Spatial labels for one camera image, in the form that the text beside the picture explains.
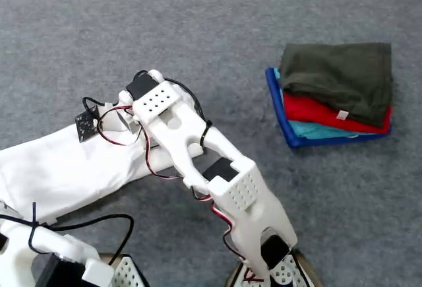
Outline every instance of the dark green shirt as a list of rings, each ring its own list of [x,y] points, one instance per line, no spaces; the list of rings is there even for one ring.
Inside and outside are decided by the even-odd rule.
[[[280,70],[286,92],[382,127],[392,100],[391,44],[288,44]]]

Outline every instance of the red wire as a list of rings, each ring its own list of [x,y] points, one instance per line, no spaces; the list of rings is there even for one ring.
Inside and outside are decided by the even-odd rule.
[[[116,110],[125,110],[125,112],[127,112],[127,110],[129,110],[129,109],[132,109],[132,106],[117,106],[117,107],[114,107],[114,108],[111,108],[110,110],[107,110],[99,119],[98,119],[98,122],[97,122],[97,131],[98,131],[98,133],[101,135],[101,137],[103,138],[103,139],[105,139],[107,142],[109,142],[109,143],[111,143],[111,144],[114,144],[114,145],[119,145],[119,146],[127,146],[127,144],[122,144],[122,143],[119,143],[119,142],[116,142],[116,141],[113,141],[112,139],[109,139],[108,137],[106,137],[105,135],[104,135],[104,132],[102,131],[102,128],[101,128],[101,124],[102,124],[102,122],[103,122],[103,119],[104,119],[104,117],[109,113],[109,112],[112,112],[112,111],[116,111]],[[139,133],[138,133],[138,137],[136,138],[136,140],[135,141],[137,141],[138,139],[139,139],[139,137],[140,137],[140,131],[139,131]]]
[[[252,272],[252,275],[250,275],[250,277],[247,277],[250,271],[251,269],[248,267],[245,271],[245,274],[243,275],[244,282],[263,282],[264,281],[262,278],[255,278],[256,275],[253,272]]]
[[[233,223],[231,222],[231,220],[224,213],[222,213],[220,210],[218,210],[216,208],[216,204],[215,204],[214,201],[212,202],[211,210],[212,210],[213,213],[217,214],[221,219],[223,219],[229,226],[229,228],[227,229],[226,232],[224,232],[224,235],[223,235],[224,244],[227,246],[227,248],[230,251],[235,253],[237,256],[239,256],[242,259],[246,259],[242,254],[240,254],[240,252],[238,252],[234,248],[232,248],[230,246],[230,244],[227,242],[227,236],[231,233],[231,231],[233,229]],[[262,278],[256,278],[256,275],[254,273],[252,273],[252,275],[250,275],[250,277],[247,277],[247,274],[249,273],[249,271],[250,271],[250,268],[248,268],[245,271],[245,274],[243,275],[243,281],[247,281],[247,282],[263,282],[264,281]]]
[[[149,169],[149,171],[151,172],[152,175],[157,176],[159,178],[162,179],[166,179],[166,180],[172,180],[172,179],[182,179],[181,176],[175,175],[175,176],[165,176],[165,175],[160,175],[157,174],[157,172],[152,168],[151,166],[151,162],[150,162],[150,151],[151,151],[151,142],[150,142],[150,137],[148,136],[148,133],[145,131],[145,128],[142,126],[142,124],[140,122],[138,122],[140,125],[140,132],[143,131],[144,132],[144,137],[145,137],[145,143],[146,143],[146,150],[145,150],[145,162],[146,165]]]
[[[230,246],[230,244],[227,242],[227,236],[231,233],[232,229],[233,229],[233,223],[230,221],[230,219],[228,217],[225,216],[224,213],[222,213],[220,210],[218,210],[216,208],[216,204],[213,201],[211,204],[211,211],[215,214],[217,214],[221,219],[223,219],[227,225],[229,226],[229,228],[226,230],[226,232],[224,232],[223,234],[223,242],[224,244],[227,246],[227,248],[232,251],[234,254],[236,254],[238,257],[240,257],[241,259],[246,259],[242,254],[240,254],[240,252],[236,251],[234,248],[232,248]]]

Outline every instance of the clothing tag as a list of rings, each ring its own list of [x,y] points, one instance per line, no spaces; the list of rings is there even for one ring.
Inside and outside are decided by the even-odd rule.
[[[337,115],[337,118],[336,119],[339,119],[339,120],[346,120],[346,118],[347,118],[347,116],[349,115],[349,112],[347,112],[347,111],[344,111],[344,110],[340,110],[339,112],[338,112],[338,115]]]

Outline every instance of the perforated plate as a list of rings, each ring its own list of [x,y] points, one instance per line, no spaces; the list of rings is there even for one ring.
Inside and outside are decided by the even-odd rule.
[[[233,185],[229,190],[229,194],[236,207],[239,210],[245,210],[254,203],[259,195],[259,190],[254,182],[253,176],[247,174],[243,179],[240,179]]]
[[[268,285],[263,282],[244,282],[243,275],[245,274],[245,271],[246,267],[243,265],[233,287],[268,287]],[[309,286],[315,287],[303,268],[302,271],[306,276]],[[286,256],[283,261],[279,262],[277,266],[271,270],[271,276],[280,286],[307,287],[291,255]]]
[[[133,109],[141,122],[147,125],[165,109],[181,99],[181,95],[165,81],[135,101]]]
[[[130,257],[122,258],[116,268],[112,287],[145,287],[135,264]]]

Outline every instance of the white cloth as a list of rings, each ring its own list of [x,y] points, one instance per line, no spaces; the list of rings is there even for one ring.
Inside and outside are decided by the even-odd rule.
[[[114,134],[119,141],[134,140],[133,135],[125,133],[123,137],[122,132]],[[199,145],[192,146],[191,156],[202,154]],[[161,147],[151,150],[150,159],[157,171],[173,165]],[[32,219],[32,202],[36,201],[38,220],[49,222],[149,173],[143,139],[117,146],[97,135],[79,143],[76,127],[70,125],[0,151],[0,199],[28,220]]]

